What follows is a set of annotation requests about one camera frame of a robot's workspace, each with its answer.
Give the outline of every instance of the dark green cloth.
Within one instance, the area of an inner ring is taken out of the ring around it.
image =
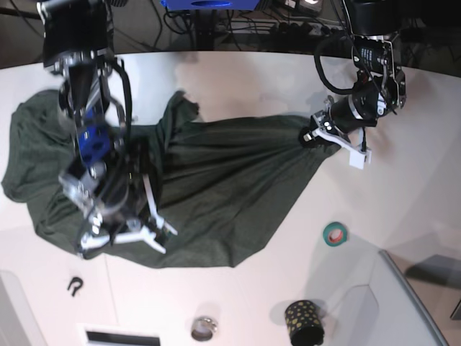
[[[13,114],[2,185],[8,198],[27,203],[38,236],[73,253],[82,215],[58,182],[73,142],[58,124],[57,98],[41,92]],[[106,253],[155,268],[234,267],[266,246],[339,148],[303,148],[297,138],[309,120],[299,116],[193,123],[197,116],[198,106],[177,92],[157,125],[133,127],[133,137],[149,139],[161,178],[159,213],[179,235],[166,243],[166,254],[143,242]]]

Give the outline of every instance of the green fabric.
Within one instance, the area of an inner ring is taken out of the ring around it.
[[[58,124],[55,91],[21,104],[12,116],[9,163],[2,186],[27,203],[35,232],[73,253],[81,212],[61,192],[60,171],[73,156]],[[336,145],[303,148],[308,119],[277,115],[194,123],[198,106],[177,92],[147,136],[162,188],[159,213],[179,235],[166,254],[143,242],[108,247],[108,254],[148,267],[234,267],[262,250],[322,161]]]

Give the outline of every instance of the blue device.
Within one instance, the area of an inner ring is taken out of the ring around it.
[[[253,10],[259,0],[162,0],[172,11],[183,9],[242,9]]]

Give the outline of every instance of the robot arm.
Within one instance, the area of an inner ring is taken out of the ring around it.
[[[364,168],[371,160],[365,128],[375,127],[380,117],[402,108],[406,101],[405,74],[395,59],[395,42],[400,29],[396,0],[343,0],[347,28],[318,45],[315,67],[325,84],[335,94],[345,96],[338,102],[331,97],[326,108],[314,114],[310,126],[300,134],[302,145],[310,147],[323,138],[350,152],[349,163]],[[351,89],[338,89],[326,78],[321,65],[322,50],[333,41],[349,39],[352,60],[359,69]],[[354,146],[348,134],[361,131],[362,144]]]
[[[157,213],[148,144],[130,138],[130,81],[114,56],[109,1],[48,0],[37,9],[45,26],[44,67],[65,79],[59,122],[74,139],[76,156],[59,181],[84,215],[76,252],[91,258],[110,244],[144,241],[164,253],[164,242],[177,232]],[[125,109],[109,92],[113,71],[122,79]],[[119,130],[105,121],[111,103]]]

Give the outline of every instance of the small metal cylinder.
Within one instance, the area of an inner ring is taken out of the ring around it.
[[[202,316],[194,320],[191,336],[197,341],[208,341],[218,331],[218,323],[210,317]]]

